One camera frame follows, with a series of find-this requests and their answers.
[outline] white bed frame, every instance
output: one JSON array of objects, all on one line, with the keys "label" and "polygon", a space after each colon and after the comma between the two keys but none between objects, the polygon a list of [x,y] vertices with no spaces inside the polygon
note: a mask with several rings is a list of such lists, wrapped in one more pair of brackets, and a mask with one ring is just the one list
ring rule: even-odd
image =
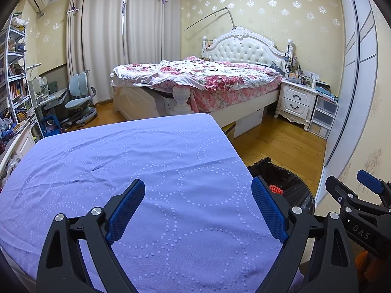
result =
[{"label": "white bed frame", "polygon": [[[202,55],[213,61],[225,60],[230,62],[260,63],[270,65],[275,63],[287,73],[285,67],[285,53],[275,48],[273,41],[266,37],[237,27],[234,30],[213,40],[210,47],[205,47],[207,37],[203,38]],[[288,46],[293,46],[293,41],[288,40]],[[190,89],[174,87],[174,99],[164,98],[154,93],[147,87],[114,87],[112,97],[116,111],[120,111],[127,120],[138,120],[167,115],[191,114],[187,100],[190,97]],[[220,127],[238,121],[265,106],[278,101],[279,90],[274,90],[257,98],[241,102],[224,109],[209,113]]]}]

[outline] bed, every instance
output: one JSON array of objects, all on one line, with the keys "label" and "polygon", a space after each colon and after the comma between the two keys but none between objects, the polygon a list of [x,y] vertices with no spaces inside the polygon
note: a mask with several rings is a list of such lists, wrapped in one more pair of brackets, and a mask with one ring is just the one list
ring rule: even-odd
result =
[{"label": "bed", "polygon": [[[113,251],[142,292],[255,292],[281,243],[213,118],[178,115],[47,137],[0,193],[0,246],[29,278],[54,216],[85,215],[139,178],[145,198]],[[86,249],[87,270],[104,291]],[[302,280],[296,275],[294,285]]]},{"label": "bed", "polygon": [[[293,45],[292,40],[288,40],[288,45]],[[273,41],[243,27],[237,27],[213,40],[212,45],[203,49],[202,55],[214,62],[265,65],[275,63],[287,72],[285,53],[277,50]],[[147,86],[134,87],[133,81],[124,81],[126,77],[111,75],[115,109],[128,120],[191,114],[198,109],[200,112],[209,113],[218,125],[223,127],[256,111],[262,111],[265,106],[277,101],[279,95],[278,80],[224,93],[212,93],[194,85],[174,85],[164,93],[164,90],[156,92]]]}]

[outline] drawer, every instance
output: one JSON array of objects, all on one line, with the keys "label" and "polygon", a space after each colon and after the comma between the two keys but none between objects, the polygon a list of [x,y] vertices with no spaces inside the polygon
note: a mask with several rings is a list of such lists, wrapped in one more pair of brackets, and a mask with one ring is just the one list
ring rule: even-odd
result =
[{"label": "drawer", "polygon": [[312,94],[305,92],[304,90],[292,87],[290,85],[284,86],[284,92],[282,94],[284,98],[299,102],[305,106],[309,106],[312,98]]},{"label": "drawer", "polygon": [[299,118],[306,120],[308,114],[308,108],[305,105],[302,105],[293,100],[289,100],[287,98],[282,98],[280,110],[293,114]]}]

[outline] blue gripper pad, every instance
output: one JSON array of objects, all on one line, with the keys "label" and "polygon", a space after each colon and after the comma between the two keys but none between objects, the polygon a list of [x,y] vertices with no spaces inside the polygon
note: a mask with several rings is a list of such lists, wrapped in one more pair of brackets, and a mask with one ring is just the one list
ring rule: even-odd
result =
[{"label": "blue gripper pad", "polygon": [[365,187],[373,191],[375,194],[382,194],[384,191],[382,187],[382,183],[376,177],[365,172],[363,169],[358,171],[357,180],[362,185],[364,185]]},{"label": "blue gripper pad", "polygon": [[272,236],[284,243],[288,239],[285,217],[258,177],[253,179],[251,191]]},{"label": "blue gripper pad", "polygon": [[106,241],[110,246],[121,239],[134,212],[144,199],[144,195],[145,185],[142,181],[138,181],[115,209],[110,217],[109,230],[106,235]]}]

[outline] chair seat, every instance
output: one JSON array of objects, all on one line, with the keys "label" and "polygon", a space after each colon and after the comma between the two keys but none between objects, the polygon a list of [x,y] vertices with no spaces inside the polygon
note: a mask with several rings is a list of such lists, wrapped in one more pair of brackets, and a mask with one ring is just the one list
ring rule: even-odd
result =
[{"label": "chair seat", "polygon": [[79,98],[79,99],[73,99],[69,102],[66,103],[65,108],[67,109],[77,109],[79,108],[82,104],[87,102],[89,100],[89,97],[86,98]]}]

